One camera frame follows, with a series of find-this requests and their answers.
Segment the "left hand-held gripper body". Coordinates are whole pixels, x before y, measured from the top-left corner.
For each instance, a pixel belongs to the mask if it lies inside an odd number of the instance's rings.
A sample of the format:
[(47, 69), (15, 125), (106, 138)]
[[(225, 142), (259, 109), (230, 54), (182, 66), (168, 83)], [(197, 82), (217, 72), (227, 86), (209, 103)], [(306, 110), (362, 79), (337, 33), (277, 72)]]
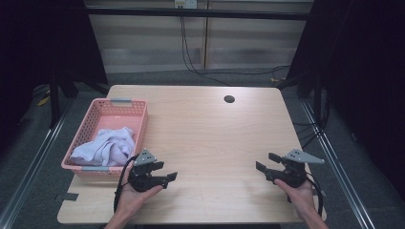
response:
[(161, 179), (163, 177), (152, 176), (153, 171), (149, 169), (149, 166), (153, 162), (158, 162), (158, 160), (147, 149), (143, 149), (137, 155), (128, 177), (130, 185), (136, 191), (145, 192), (158, 185), (162, 186), (163, 188), (166, 187), (166, 185), (161, 184)]

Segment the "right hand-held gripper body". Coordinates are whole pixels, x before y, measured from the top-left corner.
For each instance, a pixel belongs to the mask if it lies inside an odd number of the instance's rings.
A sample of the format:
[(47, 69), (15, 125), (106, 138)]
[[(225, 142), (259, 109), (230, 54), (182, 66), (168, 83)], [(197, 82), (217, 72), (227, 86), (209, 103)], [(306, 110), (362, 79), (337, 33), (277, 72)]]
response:
[(281, 164), (285, 166), (283, 171), (269, 169), (266, 179), (274, 181), (281, 179), (287, 185), (293, 188), (300, 187), (307, 178), (307, 164), (324, 164), (325, 160), (304, 151), (294, 149), (284, 156), (281, 156)]

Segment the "white printed towel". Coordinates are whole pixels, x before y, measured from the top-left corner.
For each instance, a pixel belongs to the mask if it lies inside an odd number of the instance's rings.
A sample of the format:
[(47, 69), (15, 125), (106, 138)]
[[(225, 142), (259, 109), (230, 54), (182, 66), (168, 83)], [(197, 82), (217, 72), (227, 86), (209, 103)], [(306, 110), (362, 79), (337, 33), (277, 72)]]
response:
[(70, 160), (81, 166), (123, 166), (135, 150), (133, 135), (128, 127), (101, 129), (94, 140), (74, 148)]

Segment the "pink plastic basket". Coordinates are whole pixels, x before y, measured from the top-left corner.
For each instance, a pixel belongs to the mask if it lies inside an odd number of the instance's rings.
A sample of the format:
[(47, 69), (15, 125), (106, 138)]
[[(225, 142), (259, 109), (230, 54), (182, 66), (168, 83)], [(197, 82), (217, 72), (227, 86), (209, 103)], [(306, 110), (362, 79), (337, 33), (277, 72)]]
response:
[(123, 166), (81, 166), (71, 162), (70, 156), (74, 148), (92, 141), (101, 129), (119, 130), (128, 127), (133, 130), (135, 150), (132, 156), (142, 151), (142, 141), (147, 125), (148, 111), (147, 102), (135, 99), (94, 99), (83, 117), (83, 120), (75, 134), (75, 137), (64, 156), (61, 167), (71, 170), (78, 175), (120, 176)]

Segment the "person's left hand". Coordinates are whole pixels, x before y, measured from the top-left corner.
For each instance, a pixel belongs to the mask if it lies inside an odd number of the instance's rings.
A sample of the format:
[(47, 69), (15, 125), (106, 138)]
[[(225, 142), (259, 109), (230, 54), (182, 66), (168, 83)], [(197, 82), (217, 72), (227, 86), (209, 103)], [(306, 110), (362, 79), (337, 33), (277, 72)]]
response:
[(124, 173), (121, 182), (121, 193), (116, 210), (116, 215), (121, 221), (129, 221), (149, 198), (153, 197), (163, 189), (162, 186), (158, 185), (148, 191), (140, 193), (128, 184), (129, 172), (130, 169), (127, 169)]

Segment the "person's right hand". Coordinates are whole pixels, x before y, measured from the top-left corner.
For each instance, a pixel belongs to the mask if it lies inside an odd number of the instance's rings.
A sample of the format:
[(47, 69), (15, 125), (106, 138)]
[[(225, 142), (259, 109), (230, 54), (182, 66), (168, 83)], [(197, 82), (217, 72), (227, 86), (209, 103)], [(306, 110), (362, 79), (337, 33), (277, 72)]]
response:
[(312, 185), (308, 181), (305, 181), (297, 188), (290, 187), (281, 179), (276, 179), (275, 184), (289, 196), (300, 219), (309, 222), (311, 219), (318, 217), (313, 201)]

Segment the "black metal stand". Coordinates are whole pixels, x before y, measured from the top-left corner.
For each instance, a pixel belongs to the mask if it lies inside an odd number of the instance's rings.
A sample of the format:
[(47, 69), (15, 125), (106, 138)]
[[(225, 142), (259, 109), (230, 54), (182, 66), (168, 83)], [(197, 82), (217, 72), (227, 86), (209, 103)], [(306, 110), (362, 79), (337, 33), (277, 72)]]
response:
[(59, 91), (62, 91), (62, 93), (68, 98), (75, 98), (78, 94), (78, 90), (75, 86), (74, 75), (69, 72), (52, 72), (50, 75), (49, 86), (52, 109), (50, 128), (52, 129), (61, 117), (59, 106)]
[(313, 93), (313, 113), (315, 123), (321, 125), (321, 74), (316, 71), (306, 70), (303, 72), (298, 83), (298, 95), (301, 98), (309, 97)]

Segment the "black curtain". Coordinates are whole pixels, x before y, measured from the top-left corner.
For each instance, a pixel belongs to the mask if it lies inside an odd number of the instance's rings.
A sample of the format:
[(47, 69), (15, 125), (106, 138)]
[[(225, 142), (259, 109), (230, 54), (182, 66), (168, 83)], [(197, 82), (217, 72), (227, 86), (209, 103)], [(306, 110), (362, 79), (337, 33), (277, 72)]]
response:
[(405, 198), (405, 0), (313, 0), (286, 86), (323, 87)]
[(35, 87), (108, 82), (84, 0), (0, 0), (0, 156), (14, 142)]

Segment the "black horizontal bar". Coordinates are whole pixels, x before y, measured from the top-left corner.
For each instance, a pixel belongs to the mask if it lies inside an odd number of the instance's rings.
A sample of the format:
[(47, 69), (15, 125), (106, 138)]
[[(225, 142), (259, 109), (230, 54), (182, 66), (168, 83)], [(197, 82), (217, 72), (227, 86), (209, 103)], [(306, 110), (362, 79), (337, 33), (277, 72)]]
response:
[(98, 15), (134, 15), (134, 16), (177, 16), (206, 18), (269, 19), (307, 21), (308, 13), (271, 12), (246, 10), (193, 10), (193, 9), (141, 9), (141, 8), (107, 8), (88, 7), (89, 14)]

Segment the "metal floor rail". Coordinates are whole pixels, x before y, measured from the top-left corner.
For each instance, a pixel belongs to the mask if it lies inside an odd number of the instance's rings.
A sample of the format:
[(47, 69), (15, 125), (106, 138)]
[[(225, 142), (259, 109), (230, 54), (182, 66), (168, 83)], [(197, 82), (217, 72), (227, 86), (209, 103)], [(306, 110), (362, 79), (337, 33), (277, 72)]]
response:
[(351, 180), (328, 139), (327, 134), (315, 121), (315, 111), (307, 100), (301, 101), (301, 105), (360, 227), (362, 229), (376, 229), (368, 210), (358, 193), (355, 191)]
[(0, 229), (11, 229), (18, 216), (27, 196), (39, 175), (51, 148), (54, 145), (66, 119), (67, 112), (71, 109), (74, 100), (68, 98), (62, 105), (62, 112), (56, 116), (56, 121), (47, 128), (46, 135), (39, 141), (39, 146), (34, 148), (30, 141), (30, 149), (27, 153), (34, 152), (31, 161), (24, 162), (21, 170), (24, 175), (18, 179), (17, 186), (10, 199), (6, 202), (4, 209), (0, 213)]

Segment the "white wall outlet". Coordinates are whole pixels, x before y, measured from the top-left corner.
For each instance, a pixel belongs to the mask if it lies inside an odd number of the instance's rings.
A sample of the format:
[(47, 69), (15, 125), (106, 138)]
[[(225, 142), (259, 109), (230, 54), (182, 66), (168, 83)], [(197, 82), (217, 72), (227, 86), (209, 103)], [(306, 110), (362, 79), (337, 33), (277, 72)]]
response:
[(197, 0), (174, 0), (176, 9), (191, 9), (195, 10), (198, 7)]

